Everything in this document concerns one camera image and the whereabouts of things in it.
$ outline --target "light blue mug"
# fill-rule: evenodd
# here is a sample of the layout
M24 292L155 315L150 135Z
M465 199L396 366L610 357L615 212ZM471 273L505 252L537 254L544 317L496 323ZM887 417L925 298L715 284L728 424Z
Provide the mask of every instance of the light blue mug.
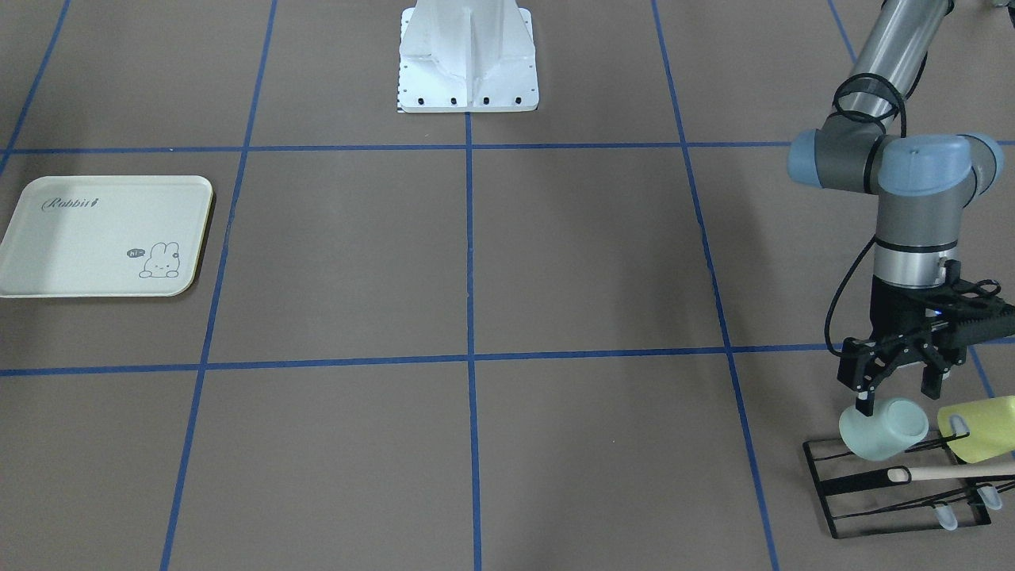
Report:
M854 454L871 461L898 454L923 440L929 429L924 410L901 397L875 402L871 417L850 407L838 418L842 442Z

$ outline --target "black rack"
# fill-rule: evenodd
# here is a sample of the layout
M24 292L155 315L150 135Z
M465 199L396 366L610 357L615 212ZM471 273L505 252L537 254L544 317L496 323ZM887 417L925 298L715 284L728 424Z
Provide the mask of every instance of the black rack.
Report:
M942 530L933 507L953 506L958 526L989 525L991 517L978 489L991 483L999 493L1015 488L1012 477L940 480L904 485L889 483L879 474L899 463L909 467L963 465L948 443L963 436L932 438L884 462L863 460L838 439L810 440L803 444L828 531L836 540L919 530Z

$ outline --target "gray floor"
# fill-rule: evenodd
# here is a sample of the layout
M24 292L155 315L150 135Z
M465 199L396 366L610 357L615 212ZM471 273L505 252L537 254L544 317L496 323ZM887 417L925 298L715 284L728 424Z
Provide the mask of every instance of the gray floor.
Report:
M1010 509L830 539L800 447L852 402L821 325L876 202L787 146L880 2L527 0L540 108L471 118L395 113L410 3L0 4L0 219L46 174L217 195L177 298L0 301L0 569L1005 565ZM956 4L909 130L1015 154L1015 30ZM967 276L1015 284L1013 181ZM941 405L1015 392L974 357Z

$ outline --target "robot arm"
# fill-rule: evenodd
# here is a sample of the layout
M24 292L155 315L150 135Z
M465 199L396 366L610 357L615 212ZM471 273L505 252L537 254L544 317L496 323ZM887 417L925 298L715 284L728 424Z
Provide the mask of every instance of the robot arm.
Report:
M994 5L998 8L1008 7L1008 15L1012 18L1012 25L1015 25L1015 0L994 0Z
M997 296L1000 285L961 279L957 259L962 209L997 181L1001 147L980 134L905 136L905 98L952 6L888 0L833 112L790 149L793 180L879 197L872 333L833 352L838 380L867 416L878 385L899 367L924 363L923 392L938 399L967 346L1015 335L1015 307ZM896 116L900 137L887 134Z

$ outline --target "tray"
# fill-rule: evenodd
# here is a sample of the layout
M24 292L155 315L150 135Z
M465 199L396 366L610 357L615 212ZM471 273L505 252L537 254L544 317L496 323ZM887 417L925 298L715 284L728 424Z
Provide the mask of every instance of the tray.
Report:
M194 280L212 197L196 175L37 179L0 242L0 298L181 294Z

